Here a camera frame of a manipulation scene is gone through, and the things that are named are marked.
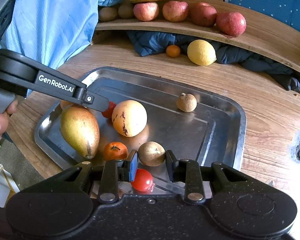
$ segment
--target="yellow lemon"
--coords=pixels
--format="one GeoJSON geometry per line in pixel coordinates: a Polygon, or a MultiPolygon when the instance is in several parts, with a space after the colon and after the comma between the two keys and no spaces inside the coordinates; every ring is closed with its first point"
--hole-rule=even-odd
{"type": "Polygon", "coordinates": [[[209,66],[217,60],[213,46],[203,40],[192,41],[188,46],[189,59],[200,66],[209,66]]]}

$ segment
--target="red apple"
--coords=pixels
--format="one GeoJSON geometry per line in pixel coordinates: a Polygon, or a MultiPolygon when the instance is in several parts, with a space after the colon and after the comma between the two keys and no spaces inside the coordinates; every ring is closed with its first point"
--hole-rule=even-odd
{"type": "Polygon", "coordinates": [[[202,27],[212,27],[217,18],[216,9],[208,3],[199,2],[190,9],[191,21],[202,27]]]}
{"type": "Polygon", "coordinates": [[[138,3],[133,7],[133,14],[140,21],[152,21],[159,15],[159,5],[156,2],[138,3]]]}
{"type": "Polygon", "coordinates": [[[182,22],[188,16],[189,8],[186,2],[169,1],[162,7],[163,17],[170,22],[182,22]]]}
{"type": "Polygon", "coordinates": [[[219,30],[231,36],[241,35],[247,26],[246,19],[239,12],[219,13],[216,24],[219,30]]]}

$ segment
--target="metal tray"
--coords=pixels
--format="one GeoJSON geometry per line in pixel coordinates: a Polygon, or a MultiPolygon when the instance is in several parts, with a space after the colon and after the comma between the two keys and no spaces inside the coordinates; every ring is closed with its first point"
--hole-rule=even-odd
{"type": "MultiPolygon", "coordinates": [[[[205,166],[219,161],[240,169],[246,116],[235,101],[180,82],[114,67],[97,68],[80,81],[89,90],[98,92],[116,104],[128,99],[139,101],[148,115],[145,129],[137,136],[127,138],[119,135],[111,121],[106,120],[100,112],[92,110],[100,128],[99,150],[92,160],[95,165],[104,164],[101,151],[109,142],[121,141],[130,152],[146,141],[155,141],[166,150],[172,150],[178,159],[193,159],[205,166]],[[193,112],[178,110],[176,100],[181,93],[190,93],[197,98],[198,105],[193,112]]],[[[38,123],[34,140],[57,165],[67,169],[85,159],[61,136],[61,111],[58,100],[38,123]]],[[[138,166],[153,175],[156,185],[153,194],[184,193],[184,183],[169,181],[165,164],[147,167],[139,163],[138,166]]],[[[119,187],[126,193],[133,192],[130,183],[120,182],[119,187]]]]}

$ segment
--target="red tomato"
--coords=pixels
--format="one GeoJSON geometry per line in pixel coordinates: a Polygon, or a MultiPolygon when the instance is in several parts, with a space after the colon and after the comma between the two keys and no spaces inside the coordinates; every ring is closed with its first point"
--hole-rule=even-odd
{"type": "Polygon", "coordinates": [[[136,176],[134,181],[131,182],[131,186],[138,191],[146,192],[154,187],[153,177],[149,171],[137,169],[136,176]]]}
{"type": "Polygon", "coordinates": [[[103,117],[111,118],[113,109],[115,108],[116,104],[112,101],[109,101],[109,107],[106,111],[102,112],[103,117]]]}

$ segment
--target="curved wooden shelf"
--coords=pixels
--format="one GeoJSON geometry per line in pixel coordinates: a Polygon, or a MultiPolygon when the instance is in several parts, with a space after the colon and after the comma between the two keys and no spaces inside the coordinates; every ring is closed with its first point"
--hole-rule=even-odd
{"type": "MultiPolygon", "coordinates": [[[[194,2],[186,1],[191,6],[194,2]]],[[[148,30],[179,33],[221,41],[243,49],[247,49],[276,60],[300,72],[300,32],[269,16],[241,6],[221,1],[205,1],[219,11],[238,11],[247,20],[247,29],[239,37],[228,37],[216,28],[205,28],[189,21],[181,23],[168,22],[162,18],[151,22],[141,22],[137,19],[98,23],[95,30],[148,30]]]]}

